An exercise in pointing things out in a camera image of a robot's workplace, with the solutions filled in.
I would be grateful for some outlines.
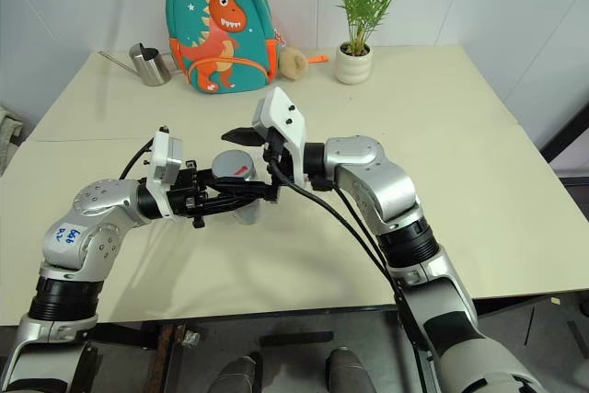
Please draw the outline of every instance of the screw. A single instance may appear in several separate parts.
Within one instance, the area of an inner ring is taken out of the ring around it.
[[[201,334],[198,331],[186,330],[186,334],[180,345],[187,349],[193,349],[200,340]]]

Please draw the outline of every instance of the handwritten label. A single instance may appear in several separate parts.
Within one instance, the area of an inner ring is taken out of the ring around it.
[[[64,246],[73,246],[75,242],[82,236],[86,228],[82,225],[72,225],[71,223],[63,223],[55,231],[53,236],[55,242]]]

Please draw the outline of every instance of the white table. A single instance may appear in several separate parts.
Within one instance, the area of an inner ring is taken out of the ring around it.
[[[589,226],[558,179],[461,48],[377,48],[375,71],[348,87],[332,64],[279,80],[306,116],[309,141],[365,134],[416,183],[434,233],[473,297],[589,287]],[[208,168],[247,126],[264,90],[206,96],[180,75],[145,87],[91,55],[3,177],[0,324],[34,294],[45,230],[79,189],[116,178],[161,124],[185,157]],[[361,116],[370,115],[369,119]],[[259,149],[246,149],[262,177]],[[130,177],[146,169],[137,166]],[[343,211],[337,197],[322,194]],[[230,214],[134,229],[106,281],[101,321],[186,318],[392,302],[387,284],[347,231],[283,190],[260,222]]]

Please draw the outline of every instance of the potted plant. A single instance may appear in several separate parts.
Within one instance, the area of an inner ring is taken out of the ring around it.
[[[335,76],[343,83],[361,83],[370,75],[373,52],[366,41],[382,22],[392,0],[341,0],[350,39],[336,50]]]

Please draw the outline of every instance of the red mark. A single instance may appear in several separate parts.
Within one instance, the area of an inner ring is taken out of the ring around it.
[[[246,172],[248,172],[248,167],[247,166],[242,166],[241,168],[239,168],[237,170],[237,172],[233,175],[241,175],[241,174],[245,174]]]

